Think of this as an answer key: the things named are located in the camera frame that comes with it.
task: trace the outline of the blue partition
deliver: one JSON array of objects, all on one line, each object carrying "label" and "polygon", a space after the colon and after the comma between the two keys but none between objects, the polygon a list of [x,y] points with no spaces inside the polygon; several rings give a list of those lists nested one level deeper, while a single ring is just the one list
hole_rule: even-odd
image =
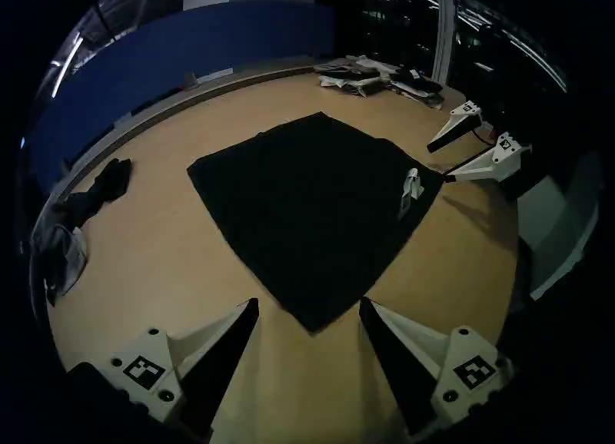
[{"label": "blue partition", "polygon": [[301,2],[227,2],[161,18],[110,45],[60,87],[28,137],[44,191],[122,115],[226,68],[333,51],[333,11]]}]

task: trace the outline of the black cloth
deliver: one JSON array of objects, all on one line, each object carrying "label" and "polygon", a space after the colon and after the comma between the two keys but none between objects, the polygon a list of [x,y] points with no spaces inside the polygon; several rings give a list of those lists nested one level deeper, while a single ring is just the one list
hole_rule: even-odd
[{"label": "black cloth", "polygon": [[97,214],[105,202],[111,202],[128,189],[132,172],[130,159],[112,159],[84,193],[73,193],[64,202],[53,204],[34,234],[32,255],[35,279],[43,279],[51,305],[65,295],[81,275],[86,264],[85,239],[81,228]]},{"label": "black cloth", "polygon": [[409,85],[413,89],[427,92],[428,94],[437,94],[438,92],[442,91],[442,86],[439,85],[437,82],[429,81],[422,76],[419,78],[415,78],[412,75],[411,70],[409,69],[400,69],[397,70],[395,73],[391,73],[391,80],[403,82],[404,84]]},{"label": "black cloth", "polygon": [[62,217],[61,224],[69,231],[81,228],[85,221],[101,210],[102,204],[122,196],[128,189],[132,161],[111,159],[94,179],[94,184],[84,193],[73,193],[53,209]]},{"label": "black cloth", "polygon": [[[412,167],[425,190],[397,220]],[[235,253],[311,332],[370,289],[443,180],[392,142],[323,113],[202,157],[188,174]]]}]

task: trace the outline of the wooden table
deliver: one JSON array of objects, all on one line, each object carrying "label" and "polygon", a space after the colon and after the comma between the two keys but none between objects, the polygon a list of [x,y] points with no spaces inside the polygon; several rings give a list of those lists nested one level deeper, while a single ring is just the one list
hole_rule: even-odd
[{"label": "wooden table", "polygon": [[[249,297],[261,318],[214,421],[215,442],[382,442],[403,429],[358,305],[316,336],[272,300],[235,256],[192,187],[200,156],[323,111],[387,138],[443,170],[484,146],[470,135],[429,154],[425,145],[464,101],[445,89],[443,111],[385,91],[359,98],[318,87],[315,75],[253,85],[189,108],[119,148],[128,192],[84,227],[89,262],[56,308],[67,368],[99,360],[150,326],[178,333]],[[86,190],[104,164],[76,188]],[[447,332],[468,324],[495,342],[517,262],[517,212],[490,182],[445,184],[412,238],[367,294]]]}]

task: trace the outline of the black cable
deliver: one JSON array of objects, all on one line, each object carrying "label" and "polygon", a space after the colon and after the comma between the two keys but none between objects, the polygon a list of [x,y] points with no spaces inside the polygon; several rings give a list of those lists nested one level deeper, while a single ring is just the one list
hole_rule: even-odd
[{"label": "black cable", "polygon": [[474,136],[475,136],[476,138],[478,138],[478,139],[479,139],[480,141],[482,141],[483,143],[485,143],[485,144],[487,144],[487,145],[489,145],[489,146],[495,146],[495,143],[489,143],[488,141],[483,140],[482,138],[480,138],[480,135],[479,135],[479,134],[477,134],[475,130],[472,130],[472,133],[474,134]]}]

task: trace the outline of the pile of clothes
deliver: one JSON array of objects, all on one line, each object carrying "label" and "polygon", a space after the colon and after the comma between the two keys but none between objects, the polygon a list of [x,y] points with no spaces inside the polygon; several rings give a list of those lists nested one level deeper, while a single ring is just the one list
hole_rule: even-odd
[{"label": "pile of clothes", "polygon": [[391,75],[389,88],[407,98],[419,101],[429,108],[441,109],[444,99],[442,86],[421,76],[415,69],[400,68]]},{"label": "pile of clothes", "polygon": [[377,62],[364,56],[349,56],[317,65],[314,70],[321,75],[319,79],[322,87],[338,86],[349,94],[367,97],[383,91],[386,87],[382,78],[387,73],[377,68],[376,64]]},{"label": "pile of clothes", "polygon": [[112,159],[84,193],[73,193],[54,204],[32,234],[32,264],[35,279],[42,279],[47,300],[54,306],[81,276],[88,260],[83,224],[105,202],[122,196],[132,171],[130,159]]},{"label": "pile of clothes", "polygon": [[389,88],[430,108],[442,108],[442,86],[421,76],[416,69],[401,68],[365,55],[338,58],[314,70],[320,74],[322,87],[338,86],[353,95],[367,97]]}]

